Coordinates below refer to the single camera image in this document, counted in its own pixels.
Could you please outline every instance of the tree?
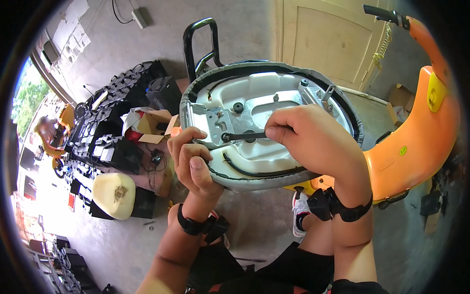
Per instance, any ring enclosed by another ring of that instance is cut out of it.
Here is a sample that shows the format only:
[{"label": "tree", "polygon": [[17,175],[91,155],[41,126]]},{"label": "tree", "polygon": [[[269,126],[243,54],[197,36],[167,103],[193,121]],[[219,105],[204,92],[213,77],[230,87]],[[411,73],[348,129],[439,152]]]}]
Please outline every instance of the tree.
[{"label": "tree", "polygon": [[39,84],[26,81],[21,83],[18,95],[13,99],[11,112],[11,119],[17,124],[17,132],[20,137],[26,135],[34,113],[49,90],[49,85],[42,79]]}]

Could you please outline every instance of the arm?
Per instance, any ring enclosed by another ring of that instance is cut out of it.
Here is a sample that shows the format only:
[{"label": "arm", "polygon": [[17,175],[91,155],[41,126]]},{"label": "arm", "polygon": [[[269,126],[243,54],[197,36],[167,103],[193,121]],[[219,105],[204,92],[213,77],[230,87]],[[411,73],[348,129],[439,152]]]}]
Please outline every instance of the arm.
[{"label": "arm", "polygon": [[[290,126],[294,131],[282,126]],[[286,146],[305,168],[335,178],[335,193],[346,207],[366,205],[371,197],[367,163],[351,135],[317,105],[275,111],[266,136]],[[319,156],[312,156],[316,150]],[[373,216],[370,209],[355,222],[333,217],[334,280],[376,281],[372,250]]]},{"label": "arm", "polygon": [[[204,139],[206,136],[197,128],[190,127],[168,140],[178,179],[190,191],[182,214],[197,222],[207,219],[223,192],[223,187],[212,181],[203,160],[212,160],[207,148],[200,144],[187,144],[192,138]],[[201,234],[191,236],[183,231],[178,221],[172,222],[137,293],[184,293],[201,239]]]}]

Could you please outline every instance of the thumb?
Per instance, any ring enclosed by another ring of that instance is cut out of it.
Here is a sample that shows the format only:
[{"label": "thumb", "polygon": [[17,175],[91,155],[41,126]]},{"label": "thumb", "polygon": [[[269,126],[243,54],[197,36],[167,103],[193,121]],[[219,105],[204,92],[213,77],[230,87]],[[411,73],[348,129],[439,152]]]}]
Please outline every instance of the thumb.
[{"label": "thumb", "polygon": [[296,136],[296,133],[286,127],[268,127],[266,129],[266,137],[275,142],[281,143],[287,148],[294,143]]},{"label": "thumb", "polygon": [[212,185],[211,174],[204,160],[199,156],[194,156],[189,160],[191,168],[191,179],[200,189],[209,189]]}]

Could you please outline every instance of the person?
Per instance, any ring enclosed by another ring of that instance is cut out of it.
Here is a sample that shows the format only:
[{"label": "person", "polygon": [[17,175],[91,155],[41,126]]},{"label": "person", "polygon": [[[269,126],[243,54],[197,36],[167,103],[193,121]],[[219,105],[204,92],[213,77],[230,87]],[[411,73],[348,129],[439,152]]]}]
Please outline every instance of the person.
[{"label": "person", "polygon": [[[372,195],[367,163],[356,141],[317,105],[275,111],[266,136],[283,144],[306,169],[335,178],[334,190],[349,208],[366,205]],[[189,143],[207,134],[186,128],[168,140],[178,179],[189,189],[181,207],[184,218],[203,222],[224,188],[210,177],[205,163],[212,156],[202,144]],[[354,222],[339,215],[321,221],[312,214],[307,196],[293,197],[293,242],[270,265],[245,273],[221,237],[212,244],[192,236],[177,219],[180,205],[171,208],[166,230],[150,270],[137,293],[387,293],[377,283],[372,247],[372,209]]]},{"label": "person", "polygon": [[38,124],[34,128],[34,132],[41,133],[44,136],[44,139],[47,143],[51,143],[54,139],[55,135],[55,124],[57,123],[57,119],[49,119],[47,116],[40,117],[38,120]]}]

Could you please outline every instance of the white sneaker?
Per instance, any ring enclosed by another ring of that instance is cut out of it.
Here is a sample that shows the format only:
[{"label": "white sneaker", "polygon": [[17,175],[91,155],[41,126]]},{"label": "white sneaker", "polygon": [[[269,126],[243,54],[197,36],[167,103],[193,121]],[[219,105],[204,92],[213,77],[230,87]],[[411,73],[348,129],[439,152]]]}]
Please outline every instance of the white sneaker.
[{"label": "white sneaker", "polygon": [[297,215],[303,214],[303,213],[311,214],[312,212],[308,208],[307,195],[304,193],[300,193],[300,199],[295,199],[295,194],[296,193],[294,193],[294,196],[292,197],[292,211],[294,212],[294,224],[292,227],[292,234],[295,237],[303,237],[305,236],[306,232],[300,230],[297,227]]}]

